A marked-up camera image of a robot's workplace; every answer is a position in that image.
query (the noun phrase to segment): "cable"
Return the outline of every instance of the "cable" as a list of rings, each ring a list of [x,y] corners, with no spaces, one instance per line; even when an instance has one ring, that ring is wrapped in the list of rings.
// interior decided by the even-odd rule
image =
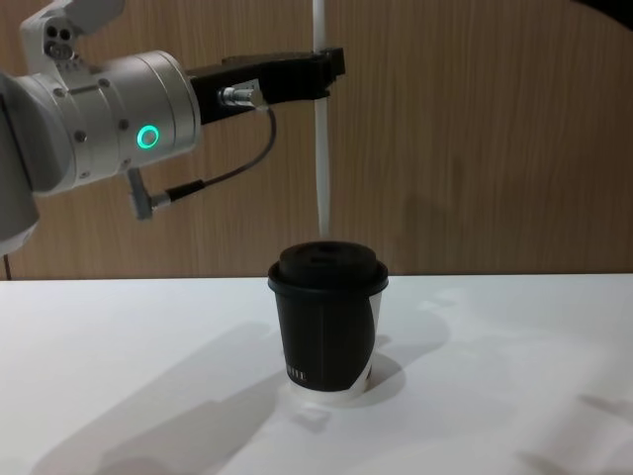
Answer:
[[[266,144],[264,149],[261,150],[255,158],[247,163],[244,163],[242,166],[239,166],[235,170],[229,171],[215,178],[211,178],[206,181],[196,180],[185,185],[169,188],[168,190],[165,190],[165,193],[167,194],[167,196],[169,196],[169,201],[171,203],[174,203],[178,200],[182,200],[187,196],[191,196],[194,193],[198,193],[205,188],[209,188],[210,186],[217,185],[218,183],[222,183],[223,181],[227,181],[234,176],[237,176],[244,171],[251,169],[253,166],[257,165],[264,158],[266,158],[268,153],[270,153],[270,150],[272,150],[273,146],[275,146],[275,141],[277,140],[277,118],[275,117],[275,113],[270,108],[266,110],[266,113],[268,114],[268,119],[270,120],[270,138],[268,139],[268,143]]]

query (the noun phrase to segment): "black paper cup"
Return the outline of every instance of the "black paper cup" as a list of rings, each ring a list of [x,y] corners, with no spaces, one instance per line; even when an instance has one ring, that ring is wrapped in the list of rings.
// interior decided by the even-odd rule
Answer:
[[[388,285],[385,264],[364,245],[309,242],[284,250],[268,277],[293,388],[322,403],[362,394]]]

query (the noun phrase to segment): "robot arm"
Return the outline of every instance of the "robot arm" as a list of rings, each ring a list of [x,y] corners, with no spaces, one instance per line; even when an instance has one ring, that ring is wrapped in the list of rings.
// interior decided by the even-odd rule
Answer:
[[[163,51],[84,63],[77,38],[123,8],[124,0],[59,0],[22,26],[30,74],[0,71],[0,255],[36,227],[34,195],[120,173],[129,176],[138,216],[150,218],[139,168],[190,151],[210,122],[326,97],[344,73],[341,49],[236,57],[195,71]]]

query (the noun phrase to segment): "table surface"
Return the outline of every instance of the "table surface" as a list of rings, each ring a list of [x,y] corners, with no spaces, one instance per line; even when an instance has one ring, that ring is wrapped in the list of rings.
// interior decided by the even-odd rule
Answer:
[[[632,313],[632,275],[392,278],[328,407],[263,279],[1,283],[0,475],[633,474]]]

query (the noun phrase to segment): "wood paneling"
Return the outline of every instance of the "wood paneling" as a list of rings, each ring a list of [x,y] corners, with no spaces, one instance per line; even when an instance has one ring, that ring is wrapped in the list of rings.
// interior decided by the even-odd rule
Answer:
[[[633,40],[567,0],[328,0],[339,238],[394,272],[633,269]]]
[[[0,64],[23,73],[20,22],[45,0],[0,3]],[[312,47],[310,0],[128,0],[124,16],[80,49],[90,62],[164,49],[185,67],[235,54]],[[132,216],[123,177],[40,200],[32,240],[11,255],[14,278],[261,275],[279,251],[317,236],[310,103],[276,108],[279,138],[256,169],[156,215]],[[265,115],[205,128],[191,156],[143,171],[159,191],[251,159],[268,139]]]

